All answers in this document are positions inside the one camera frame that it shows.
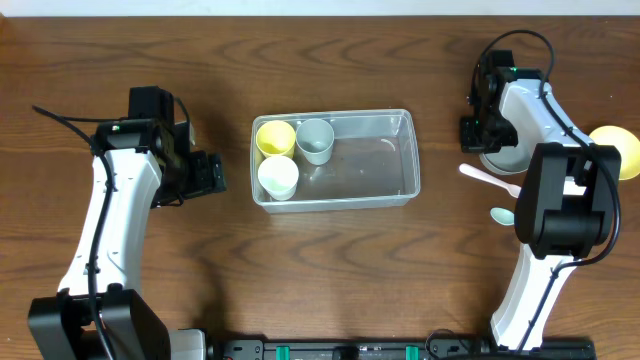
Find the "grey plastic bowl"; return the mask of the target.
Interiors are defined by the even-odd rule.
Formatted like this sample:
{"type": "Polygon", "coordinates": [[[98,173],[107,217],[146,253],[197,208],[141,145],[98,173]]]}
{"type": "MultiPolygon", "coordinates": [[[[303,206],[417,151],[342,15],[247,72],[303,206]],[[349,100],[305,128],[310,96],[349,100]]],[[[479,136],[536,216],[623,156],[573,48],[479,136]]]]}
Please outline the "grey plastic bowl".
{"type": "Polygon", "coordinates": [[[498,175],[516,175],[525,172],[530,164],[532,153],[516,148],[503,148],[500,152],[481,154],[482,164],[498,175]]]}

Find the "pink plastic fork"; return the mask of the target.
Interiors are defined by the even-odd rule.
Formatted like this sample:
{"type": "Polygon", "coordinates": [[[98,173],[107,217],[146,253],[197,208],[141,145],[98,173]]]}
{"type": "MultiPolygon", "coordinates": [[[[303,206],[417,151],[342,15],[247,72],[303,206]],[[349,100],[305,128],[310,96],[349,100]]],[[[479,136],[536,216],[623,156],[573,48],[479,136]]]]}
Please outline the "pink plastic fork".
{"type": "Polygon", "coordinates": [[[501,179],[498,179],[480,169],[477,169],[469,164],[462,163],[458,167],[459,172],[469,176],[471,178],[484,181],[486,183],[498,186],[504,190],[506,190],[510,196],[513,198],[518,198],[520,195],[521,187],[515,184],[507,183],[501,179]]]}

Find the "cream white plastic cup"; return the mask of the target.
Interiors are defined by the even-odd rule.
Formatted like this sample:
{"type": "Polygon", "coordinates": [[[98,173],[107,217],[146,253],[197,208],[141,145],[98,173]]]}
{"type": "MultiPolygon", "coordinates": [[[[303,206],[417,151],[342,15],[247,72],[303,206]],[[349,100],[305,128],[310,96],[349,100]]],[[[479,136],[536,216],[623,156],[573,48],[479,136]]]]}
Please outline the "cream white plastic cup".
{"type": "Polygon", "coordinates": [[[258,168],[258,181],[277,201],[286,201],[295,194],[299,180],[296,163],[286,156],[266,158],[258,168]]]}

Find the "yellow plastic cup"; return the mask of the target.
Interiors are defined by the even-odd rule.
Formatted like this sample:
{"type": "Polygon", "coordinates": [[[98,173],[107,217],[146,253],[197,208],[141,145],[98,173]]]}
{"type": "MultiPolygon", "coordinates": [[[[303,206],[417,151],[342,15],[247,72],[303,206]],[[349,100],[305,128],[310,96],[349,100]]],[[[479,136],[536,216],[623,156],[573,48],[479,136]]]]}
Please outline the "yellow plastic cup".
{"type": "Polygon", "coordinates": [[[296,145],[296,132],[285,121],[268,121],[258,129],[255,142],[266,158],[273,156],[292,158],[296,145]]]}

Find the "light green plastic spoon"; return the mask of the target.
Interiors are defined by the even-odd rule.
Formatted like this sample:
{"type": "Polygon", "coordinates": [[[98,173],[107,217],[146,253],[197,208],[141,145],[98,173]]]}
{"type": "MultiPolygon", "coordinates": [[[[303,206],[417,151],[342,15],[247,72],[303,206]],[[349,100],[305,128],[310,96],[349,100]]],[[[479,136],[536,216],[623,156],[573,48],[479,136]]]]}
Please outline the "light green plastic spoon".
{"type": "Polygon", "coordinates": [[[514,213],[511,210],[505,208],[491,208],[490,216],[496,223],[502,226],[513,226],[515,223],[514,213]]]}

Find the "grey plastic cup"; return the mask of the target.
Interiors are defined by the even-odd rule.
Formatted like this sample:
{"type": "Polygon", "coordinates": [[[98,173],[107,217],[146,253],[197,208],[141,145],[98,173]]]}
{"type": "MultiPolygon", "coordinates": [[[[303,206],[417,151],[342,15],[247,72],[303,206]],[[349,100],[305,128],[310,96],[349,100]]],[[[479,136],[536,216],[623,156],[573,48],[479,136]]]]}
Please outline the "grey plastic cup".
{"type": "Polygon", "coordinates": [[[322,119],[309,119],[296,130],[296,144],[312,165],[327,163],[332,155],[335,133],[331,124],[322,119]]]}

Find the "yellow plastic bowl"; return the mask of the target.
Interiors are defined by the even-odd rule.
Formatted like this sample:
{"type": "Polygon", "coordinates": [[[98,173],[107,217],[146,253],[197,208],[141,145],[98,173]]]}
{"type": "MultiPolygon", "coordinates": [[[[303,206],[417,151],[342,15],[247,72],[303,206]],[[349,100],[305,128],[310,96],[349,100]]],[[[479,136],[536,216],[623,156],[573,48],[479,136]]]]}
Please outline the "yellow plastic bowl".
{"type": "Polygon", "coordinates": [[[630,180],[639,175],[639,139],[630,131],[612,125],[593,130],[589,137],[598,145],[615,146],[621,155],[619,179],[630,180]]]}

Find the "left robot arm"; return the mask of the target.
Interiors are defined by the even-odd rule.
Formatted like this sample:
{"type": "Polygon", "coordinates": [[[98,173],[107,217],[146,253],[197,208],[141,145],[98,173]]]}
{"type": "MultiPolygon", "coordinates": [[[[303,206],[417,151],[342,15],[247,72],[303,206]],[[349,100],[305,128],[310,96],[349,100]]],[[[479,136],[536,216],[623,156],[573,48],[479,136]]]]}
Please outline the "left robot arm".
{"type": "Polygon", "coordinates": [[[46,359],[204,359],[200,329],[170,331],[140,294],[148,217],[226,189],[221,158],[196,150],[182,104],[158,86],[133,87],[127,116],[97,120],[82,138],[93,187],[73,260],[53,297],[36,298],[29,330],[46,359]]]}

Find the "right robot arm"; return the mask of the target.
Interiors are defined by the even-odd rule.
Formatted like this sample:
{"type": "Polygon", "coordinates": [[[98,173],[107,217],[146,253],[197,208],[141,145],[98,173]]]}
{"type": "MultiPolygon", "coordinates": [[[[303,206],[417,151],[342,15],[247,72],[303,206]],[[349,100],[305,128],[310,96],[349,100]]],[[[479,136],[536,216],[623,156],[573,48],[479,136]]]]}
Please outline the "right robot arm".
{"type": "Polygon", "coordinates": [[[577,129],[546,75],[517,67],[509,50],[480,55],[469,103],[474,113],[459,125],[462,151],[496,174],[525,176],[514,210],[518,262],[490,325],[498,349],[530,352],[541,347],[568,277],[618,233],[621,155],[577,129]]]}

